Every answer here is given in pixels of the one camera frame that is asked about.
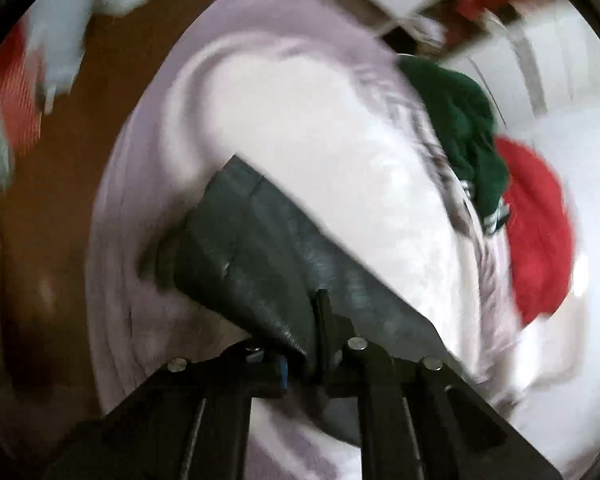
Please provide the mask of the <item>black leather jacket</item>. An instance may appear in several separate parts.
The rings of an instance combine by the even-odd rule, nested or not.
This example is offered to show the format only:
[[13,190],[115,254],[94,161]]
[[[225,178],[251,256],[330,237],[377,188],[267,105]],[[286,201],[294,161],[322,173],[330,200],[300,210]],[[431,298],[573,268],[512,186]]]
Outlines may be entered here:
[[463,369],[423,315],[237,156],[211,178],[198,205],[148,245],[138,274],[252,336],[281,342],[290,353],[291,387],[302,411],[353,444],[360,440],[354,402],[329,401],[316,383],[312,301],[318,292],[327,292],[332,313],[392,356],[435,356],[456,372]]

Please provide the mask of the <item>red duvet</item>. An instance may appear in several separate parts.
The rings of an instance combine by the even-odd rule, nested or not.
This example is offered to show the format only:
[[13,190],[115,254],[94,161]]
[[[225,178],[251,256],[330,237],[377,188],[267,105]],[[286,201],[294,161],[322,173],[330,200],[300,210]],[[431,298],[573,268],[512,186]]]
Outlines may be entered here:
[[574,260],[573,224],[562,185],[546,160],[506,136],[495,139],[506,163],[504,194],[510,274],[521,323],[551,316],[568,295]]

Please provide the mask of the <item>green striped garment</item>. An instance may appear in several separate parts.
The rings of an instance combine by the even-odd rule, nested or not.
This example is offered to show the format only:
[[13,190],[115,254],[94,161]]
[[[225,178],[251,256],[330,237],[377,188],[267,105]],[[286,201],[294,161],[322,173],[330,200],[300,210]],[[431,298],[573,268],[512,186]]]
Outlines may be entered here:
[[426,58],[402,55],[396,66],[422,99],[484,234],[495,234],[509,217],[504,200],[509,173],[495,146],[496,121],[488,97],[467,75]]

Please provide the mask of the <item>floral purple bed blanket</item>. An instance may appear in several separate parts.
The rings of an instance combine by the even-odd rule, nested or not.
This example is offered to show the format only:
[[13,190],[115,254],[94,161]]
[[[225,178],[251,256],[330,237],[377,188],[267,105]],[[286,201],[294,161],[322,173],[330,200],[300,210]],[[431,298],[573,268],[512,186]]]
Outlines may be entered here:
[[281,342],[138,274],[234,156],[423,315],[495,411],[518,332],[506,235],[484,234],[398,61],[321,0],[215,0],[186,29],[125,122],[93,207],[85,295],[106,415],[171,360],[254,339],[285,357],[288,385],[252,401],[242,478],[365,479],[361,435],[336,438],[302,411]]

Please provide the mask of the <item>white sliding wardrobe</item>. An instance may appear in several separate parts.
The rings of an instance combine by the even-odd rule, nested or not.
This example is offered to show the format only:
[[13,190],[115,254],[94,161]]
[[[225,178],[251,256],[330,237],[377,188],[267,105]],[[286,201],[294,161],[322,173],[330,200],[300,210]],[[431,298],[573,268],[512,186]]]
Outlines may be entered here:
[[600,38],[568,0],[514,5],[506,24],[480,16],[484,34],[441,65],[480,84],[498,126],[512,130],[600,96]]

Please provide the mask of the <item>white plastic bag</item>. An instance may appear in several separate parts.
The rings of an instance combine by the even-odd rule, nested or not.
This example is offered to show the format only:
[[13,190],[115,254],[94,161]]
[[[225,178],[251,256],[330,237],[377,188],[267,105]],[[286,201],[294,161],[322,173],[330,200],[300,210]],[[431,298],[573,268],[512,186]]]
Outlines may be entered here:
[[121,18],[149,0],[36,0],[26,14],[26,46],[42,55],[36,98],[46,114],[54,99],[71,91],[85,52],[85,35],[94,15]]

